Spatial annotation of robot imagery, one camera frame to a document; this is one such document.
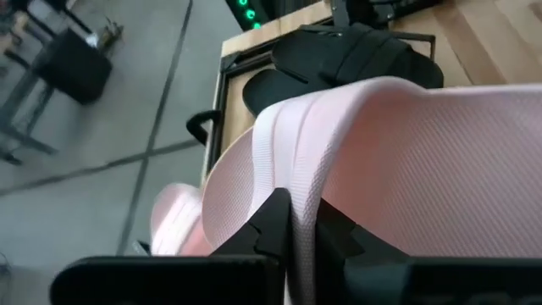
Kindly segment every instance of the black metal frame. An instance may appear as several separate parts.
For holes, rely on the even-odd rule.
[[[332,25],[332,18],[323,19],[314,25],[303,25],[302,28],[308,31],[317,31],[319,25]],[[404,32],[391,32],[395,38],[403,40],[413,40],[428,42],[430,44],[430,58],[434,60],[435,36],[422,35]],[[218,161],[222,151],[222,136],[224,133],[224,114],[228,102],[228,90],[230,80],[236,76],[243,75],[248,71],[262,68],[271,64],[271,50],[274,44],[281,38],[278,36],[273,40],[264,42],[255,47],[244,51],[232,53],[224,56],[220,60],[220,76],[218,78],[218,90],[215,97],[214,109],[204,113],[197,114],[186,123],[189,132],[203,145],[209,145],[209,154],[207,155],[207,167],[205,173],[208,174],[215,163]],[[210,140],[207,141],[207,132],[201,127],[201,124],[213,121]]]

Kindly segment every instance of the pink fabric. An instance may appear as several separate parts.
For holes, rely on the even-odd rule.
[[[389,77],[275,104],[210,174],[201,238],[218,247],[288,188],[296,304],[315,303],[320,197],[410,254],[540,258],[541,118],[539,85],[427,91]]]

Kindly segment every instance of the black handle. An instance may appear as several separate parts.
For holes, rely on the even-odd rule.
[[[186,121],[186,129],[204,146],[207,145],[208,133],[202,125],[212,120],[214,124],[222,119],[222,113],[219,110],[208,110],[194,114]]]

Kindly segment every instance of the green led light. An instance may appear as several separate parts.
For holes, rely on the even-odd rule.
[[[254,11],[251,10],[251,9],[248,9],[248,10],[245,12],[245,16],[246,16],[249,20],[252,20],[252,19],[254,19],[254,17],[256,17],[256,12],[254,12]]]

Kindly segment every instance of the gray concrete floor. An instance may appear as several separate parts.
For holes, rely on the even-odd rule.
[[[53,276],[78,258],[132,254],[133,240],[149,240],[149,214],[160,190],[178,181],[199,184],[204,148],[185,121],[211,107],[221,42],[241,32],[225,1],[194,0],[150,147],[177,148],[130,158],[149,153],[188,0],[78,1],[74,11],[88,25],[104,25],[106,14],[125,26],[124,39],[97,103],[83,108],[56,92],[40,118],[34,136],[60,153],[20,150],[23,166],[0,163],[0,252],[14,271],[8,304],[48,304]],[[121,165],[108,165],[120,159]]]

